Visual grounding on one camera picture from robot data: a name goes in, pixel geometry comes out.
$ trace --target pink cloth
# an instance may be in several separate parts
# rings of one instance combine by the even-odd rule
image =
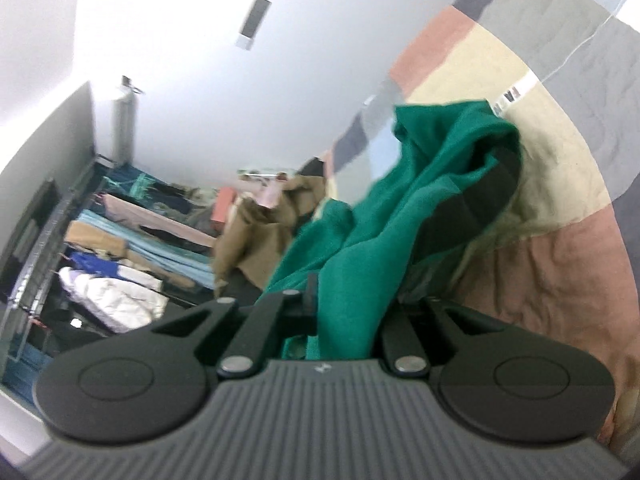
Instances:
[[[236,190],[232,187],[223,187],[220,190],[211,215],[215,225],[223,226],[226,223],[226,215],[236,199],[236,194]]]
[[[143,226],[150,229],[160,229],[205,247],[213,247],[216,242],[214,237],[193,227],[181,224],[135,204],[125,202],[112,195],[104,196],[104,207],[107,210],[108,218],[114,222],[128,224],[133,227]]]

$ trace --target metal screw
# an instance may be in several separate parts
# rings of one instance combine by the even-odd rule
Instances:
[[[421,372],[427,367],[427,361],[416,355],[405,355],[394,363],[399,372]]]
[[[220,368],[229,373],[241,373],[247,371],[254,365],[248,357],[243,355],[232,355],[222,360]]]

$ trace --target gray ribbed surface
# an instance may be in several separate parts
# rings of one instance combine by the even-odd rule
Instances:
[[[54,442],[23,468],[42,480],[612,480],[625,467],[583,440],[517,449],[475,436],[428,386],[376,361],[272,362],[227,381],[188,425],[120,449]]]

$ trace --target round black pad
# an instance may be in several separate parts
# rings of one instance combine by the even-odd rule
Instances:
[[[170,431],[207,395],[206,373],[183,340],[151,332],[107,339],[59,355],[34,399],[46,423],[93,444],[128,444]]]
[[[597,359],[515,327],[469,338],[438,389],[466,424],[530,445],[595,436],[615,393]]]

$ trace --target hanging clothes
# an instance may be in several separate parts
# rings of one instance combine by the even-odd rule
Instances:
[[[213,290],[214,275],[206,256],[144,237],[87,209],[80,213],[78,221],[126,240],[129,248],[145,260],[169,272],[187,276],[194,282]]]
[[[75,220],[66,230],[65,242],[87,249],[105,251],[115,258],[124,257],[127,251],[127,243],[122,238]]]
[[[198,254],[206,254],[207,256],[212,255],[212,248],[204,245],[194,244],[184,238],[180,238],[168,231],[164,231],[162,229],[152,229],[151,227],[145,227],[143,225],[139,226],[137,230],[140,230],[141,233],[147,234],[152,238],[156,238],[165,244],[171,245],[173,247],[178,247],[179,249],[184,249],[185,251],[191,251],[192,253]]]
[[[168,302],[168,298],[137,283],[96,278],[70,267],[63,267],[58,274],[69,298],[84,305],[116,333],[160,319]]]
[[[105,195],[102,199],[106,217],[114,222],[130,228],[146,227],[156,231],[167,232],[175,237],[188,240],[193,244],[213,247],[216,239],[171,218],[159,215],[135,204],[125,202],[113,195]]]
[[[154,203],[152,210],[159,215],[166,216],[171,220],[180,222],[181,224],[193,227],[194,229],[209,235],[213,238],[217,238],[222,233],[217,229],[211,221],[214,205],[207,207],[196,207],[188,215],[180,213],[175,209],[171,209],[166,204],[161,202]]]
[[[118,262],[121,265],[131,267],[132,269],[142,270],[143,272],[151,272],[153,275],[162,278],[169,285],[176,286],[187,292],[196,288],[196,282],[186,276],[181,276],[175,272],[169,272],[164,270],[148,260],[145,260],[142,256],[135,253],[131,249],[127,250],[127,257],[124,260]]]
[[[122,266],[116,262],[101,260],[92,254],[86,253],[73,252],[69,256],[69,259],[75,264],[76,268],[84,270],[89,274],[94,274],[102,278],[126,280],[158,292],[162,290],[161,280],[157,280],[153,276],[149,276],[140,270]]]
[[[264,288],[295,236],[299,222],[324,198],[324,178],[296,176],[282,185],[278,205],[266,208],[244,199],[228,229],[218,238],[213,268],[220,285],[238,268]]]
[[[156,202],[164,203],[183,214],[191,212],[193,206],[184,197],[184,190],[158,180],[128,164],[115,168],[105,177],[107,192],[117,191],[135,199],[140,205],[152,209]],[[96,212],[103,213],[97,207]]]
[[[298,175],[324,176],[324,162],[317,157],[312,158],[300,169]],[[236,197],[236,201],[231,206],[231,208],[229,208],[229,211],[227,213],[225,224],[226,228],[229,228],[229,226],[233,225],[233,218],[236,214],[236,209],[242,203],[242,200],[244,200],[245,198],[252,198],[253,196],[254,194],[250,192],[240,192],[240,194]],[[311,220],[312,215],[313,213],[310,212],[309,214],[300,217],[298,219],[296,228],[302,228],[305,223]],[[251,283],[242,273],[242,271],[237,267],[229,272],[225,281],[226,286],[224,286],[224,289],[218,289],[216,290],[216,293],[221,294],[222,296],[236,298],[236,300],[238,300],[238,303],[241,305],[254,304],[262,294],[260,288]]]

